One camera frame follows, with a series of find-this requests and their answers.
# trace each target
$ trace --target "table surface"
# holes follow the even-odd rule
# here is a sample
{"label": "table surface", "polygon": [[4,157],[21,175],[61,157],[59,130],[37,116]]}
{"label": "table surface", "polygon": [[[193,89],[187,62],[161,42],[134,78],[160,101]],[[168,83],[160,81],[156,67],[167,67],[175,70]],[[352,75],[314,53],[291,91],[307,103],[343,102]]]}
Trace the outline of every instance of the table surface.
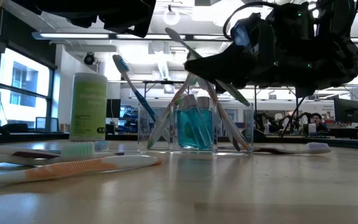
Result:
{"label": "table surface", "polygon": [[[66,142],[15,146],[58,149]],[[136,143],[110,148],[134,152]],[[0,223],[358,223],[358,149],[334,147],[320,156],[154,155],[164,163],[0,185]],[[0,164],[0,173],[20,169],[28,167]]]}

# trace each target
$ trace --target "bottle cap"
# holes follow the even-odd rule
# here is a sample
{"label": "bottle cap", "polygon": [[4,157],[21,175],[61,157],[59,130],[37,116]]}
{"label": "bottle cap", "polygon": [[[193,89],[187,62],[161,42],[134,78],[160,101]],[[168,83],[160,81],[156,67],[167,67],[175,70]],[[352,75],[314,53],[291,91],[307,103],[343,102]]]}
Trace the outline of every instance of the bottle cap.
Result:
{"label": "bottle cap", "polygon": [[181,109],[185,110],[191,106],[197,106],[197,101],[193,94],[187,95],[181,99],[179,104]]}
{"label": "bottle cap", "polygon": [[199,108],[208,108],[209,109],[209,97],[208,96],[197,97],[197,105]]}

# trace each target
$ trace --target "person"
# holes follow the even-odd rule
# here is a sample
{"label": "person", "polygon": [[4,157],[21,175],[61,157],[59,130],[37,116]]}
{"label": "person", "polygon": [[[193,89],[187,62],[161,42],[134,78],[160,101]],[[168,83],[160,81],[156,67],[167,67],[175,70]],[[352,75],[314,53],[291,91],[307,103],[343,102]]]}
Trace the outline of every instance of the person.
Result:
{"label": "person", "polygon": [[316,124],[316,131],[328,131],[327,127],[321,122],[321,115],[319,113],[311,114],[311,122]]}

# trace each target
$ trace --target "computer monitor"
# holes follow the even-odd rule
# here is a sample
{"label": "computer monitor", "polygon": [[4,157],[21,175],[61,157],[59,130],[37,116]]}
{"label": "computer monitor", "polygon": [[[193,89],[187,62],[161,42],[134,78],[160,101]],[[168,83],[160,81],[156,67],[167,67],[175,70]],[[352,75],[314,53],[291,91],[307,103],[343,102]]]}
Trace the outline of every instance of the computer monitor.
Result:
{"label": "computer monitor", "polygon": [[107,118],[119,118],[119,108],[121,106],[120,99],[108,99],[107,100],[107,110],[106,117]]}
{"label": "computer monitor", "polygon": [[354,100],[334,99],[335,121],[358,123],[358,102]]}

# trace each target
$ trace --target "product label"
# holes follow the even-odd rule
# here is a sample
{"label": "product label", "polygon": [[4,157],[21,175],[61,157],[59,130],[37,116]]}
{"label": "product label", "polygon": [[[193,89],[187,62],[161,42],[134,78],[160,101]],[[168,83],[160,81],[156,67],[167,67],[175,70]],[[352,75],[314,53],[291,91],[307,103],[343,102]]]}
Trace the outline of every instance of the product label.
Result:
{"label": "product label", "polygon": [[75,83],[71,105],[71,138],[104,139],[107,83]]}

